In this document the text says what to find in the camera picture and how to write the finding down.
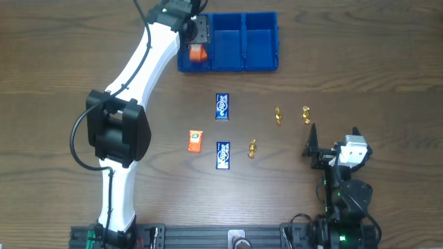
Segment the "brown tabletop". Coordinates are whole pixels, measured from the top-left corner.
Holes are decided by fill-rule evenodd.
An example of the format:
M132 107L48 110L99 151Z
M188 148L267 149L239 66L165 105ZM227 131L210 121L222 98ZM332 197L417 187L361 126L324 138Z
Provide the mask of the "brown tabletop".
M141 2L147 11L158 1ZM175 59L166 66L147 108L152 142L136 175L138 221L277 225L299 212L322 214L322 172L300 156L309 105L321 147L357 126L374 149L352 177L374 189L380 248L443 246L442 2L210 0L206 9L259 11L278 13L278 71L184 74ZM75 163L69 133L88 92L117 77L142 31L129 0L0 2L3 248L67 248L72 225L98 218L101 174ZM214 119L220 92L230 93L228 122ZM188 153L190 129L204 131L201 154ZM220 140L231 142L230 171L215 170ZM98 166L85 124L77 148Z

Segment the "wooden surface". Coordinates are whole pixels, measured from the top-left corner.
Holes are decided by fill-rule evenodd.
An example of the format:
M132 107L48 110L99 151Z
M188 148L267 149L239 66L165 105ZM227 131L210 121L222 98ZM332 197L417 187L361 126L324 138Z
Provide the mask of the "wooden surface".
M157 2L141 1L146 10ZM147 108L153 137L136 176L138 221L280 224L323 213L314 190L322 172L300 157L309 105L321 147L357 126L374 149L353 177L374 188L380 248L443 246L443 2L212 0L206 9L269 10L279 14L278 71L183 74L174 59L166 67ZM72 225L97 219L101 175L75 164L69 133L142 30L129 0L0 1L3 248L67 248ZM217 92L230 93L228 122L214 120ZM204 131L201 155L187 152L190 129ZM77 148L96 166L86 136L82 125ZM215 170L218 140L231 141L230 171Z

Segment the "orange box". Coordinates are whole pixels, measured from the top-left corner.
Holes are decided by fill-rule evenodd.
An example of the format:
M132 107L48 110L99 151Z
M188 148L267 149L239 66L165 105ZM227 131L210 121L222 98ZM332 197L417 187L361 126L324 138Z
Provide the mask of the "orange box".
M202 140L202 131L189 131L188 151L192 153L200 153Z

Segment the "gold wrapped candy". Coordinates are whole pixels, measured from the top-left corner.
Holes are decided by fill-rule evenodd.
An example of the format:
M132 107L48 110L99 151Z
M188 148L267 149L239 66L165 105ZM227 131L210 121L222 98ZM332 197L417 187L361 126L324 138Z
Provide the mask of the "gold wrapped candy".
M283 115L282 115L282 112L280 111L280 108L275 107L275 121L277 122L277 125L282 124L282 119L283 119Z
M308 125L309 123L311 123L310 120L310 114L309 114L309 107L308 106L304 106L303 107L303 114L302 114L302 119L305 120L305 124Z
M249 158L254 158L255 152L257 151L257 145L255 144L255 139L252 139L251 145L249 145Z

